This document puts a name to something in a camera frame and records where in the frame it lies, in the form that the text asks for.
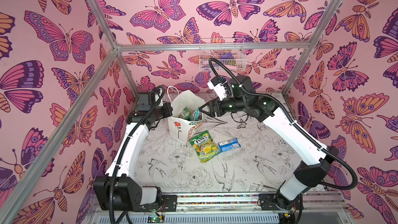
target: snack package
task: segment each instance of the snack package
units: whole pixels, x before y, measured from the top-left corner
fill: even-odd
[[[221,152],[226,152],[226,151],[231,150],[233,148],[240,147],[240,144],[238,143],[238,139],[237,138],[232,138],[230,140],[218,143],[218,146],[220,147]]]
[[[212,157],[221,152],[211,139],[208,131],[196,135],[195,137],[191,138],[189,142],[196,150],[196,154],[199,156],[201,163],[209,161]]]
[[[190,117],[191,117],[191,111],[189,111],[189,109],[185,107],[180,114],[180,118],[189,120]]]
[[[200,116],[200,112],[199,112],[199,109],[197,109],[196,111],[194,111],[191,114],[191,117],[189,118],[189,121],[198,121],[199,116]]]

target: black cable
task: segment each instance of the black cable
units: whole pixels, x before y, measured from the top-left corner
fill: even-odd
[[[114,194],[115,194],[115,184],[116,184],[116,177],[117,177],[117,171],[119,170],[119,166],[120,163],[122,162],[122,158],[123,158],[123,154],[126,150],[127,144],[130,141],[130,138],[132,137],[132,135],[134,134],[134,132],[137,130],[137,128],[144,123],[144,121],[147,119],[147,117],[153,112],[153,110],[160,104],[160,101],[162,101],[162,98],[164,96],[164,86],[158,86],[155,88],[155,92],[161,88],[162,92],[160,94],[160,97],[158,98],[158,100],[155,102],[155,105],[151,106],[151,108],[149,109],[149,111],[137,122],[137,124],[134,126],[134,128],[131,130],[131,132],[129,133],[129,135],[126,138],[126,141],[123,143],[122,148],[120,149],[120,153],[119,156],[117,157],[117,162],[116,162],[116,166],[115,169],[113,170],[113,174],[110,180],[110,184],[109,184],[109,221],[111,222],[111,224],[118,224],[117,222],[115,222],[115,206],[113,205],[113,198],[114,198]]]
[[[266,93],[248,92],[245,89],[244,85],[236,78],[236,76],[224,64],[222,64],[219,60],[212,57],[209,59],[209,65],[210,65],[211,70],[214,72],[214,74],[216,75],[217,78],[219,78],[220,76],[218,75],[217,71],[214,69],[212,62],[215,62],[220,67],[222,67],[231,76],[231,78],[233,78],[237,83],[239,83],[239,87],[246,94],[253,95],[253,96],[262,96],[262,97],[266,97],[266,98],[269,98],[269,99],[272,99],[273,101],[275,101],[276,104],[281,108],[282,112],[285,114],[285,116],[287,117],[287,119],[289,120],[291,125],[296,128],[296,130],[298,130],[303,136],[305,136],[318,149],[320,149],[322,147],[311,135],[309,135],[307,132],[305,132],[301,128],[301,126],[299,124],[297,124],[297,122],[294,121],[294,119],[290,116],[289,112],[286,110],[286,108],[283,106],[283,104],[281,102],[279,102],[276,98],[274,98],[271,95],[266,94]],[[349,190],[349,189],[355,188],[358,183],[358,177],[357,177],[355,171],[345,161],[341,160],[339,157],[336,157],[329,150],[322,148],[321,151],[324,152],[325,154],[329,155],[330,157],[332,157],[335,161],[339,162],[342,166],[344,166],[350,172],[351,177],[352,177],[352,182],[350,185],[347,185],[347,186],[338,186],[335,184],[330,184],[330,183],[325,183],[325,182],[321,182],[320,184],[331,187],[331,188],[340,189],[340,190]]]

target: wire basket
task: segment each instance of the wire basket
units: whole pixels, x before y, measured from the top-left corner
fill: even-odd
[[[211,57],[222,62],[222,64],[224,64],[229,70],[233,72],[242,72],[245,70],[247,62],[244,48],[245,43],[235,43],[233,42],[235,41],[235,38],[223,39],[226,41],[226,43],[218,43],[218,41],[221,40],[220,38],[201,39],[201,43],[199,45],[199,70],[201,72],[211,71],[209,65],[209,58]],[[213,64],[213,66],[216,70],[222,70],[222,68],[217,64]]]

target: paper bag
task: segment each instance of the paper bag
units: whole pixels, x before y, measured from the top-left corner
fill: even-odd
[[[185,107],[193,112],[202,105],[204,105],[206,102],[204,99],[196,96],[190,90],[183,91],[171,102],[173,115],[167,118],[169,123],[170,136],[180,141],[181,143],[186,144],[186,142],[189,141],[192,135],[195,133],[195,129],[202,125],[207,115],[201,112],[201,120],[187,121],[185,119],[179,118],[180,114]]]

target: blue wrapper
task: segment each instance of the blue wrapper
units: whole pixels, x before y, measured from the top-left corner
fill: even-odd
[[[237,138],[232,138],[230,140],[218,143],[218,146],[220,147],[221,152],[226,152],[233,148],[239,148],[240,144],[238,143]]]

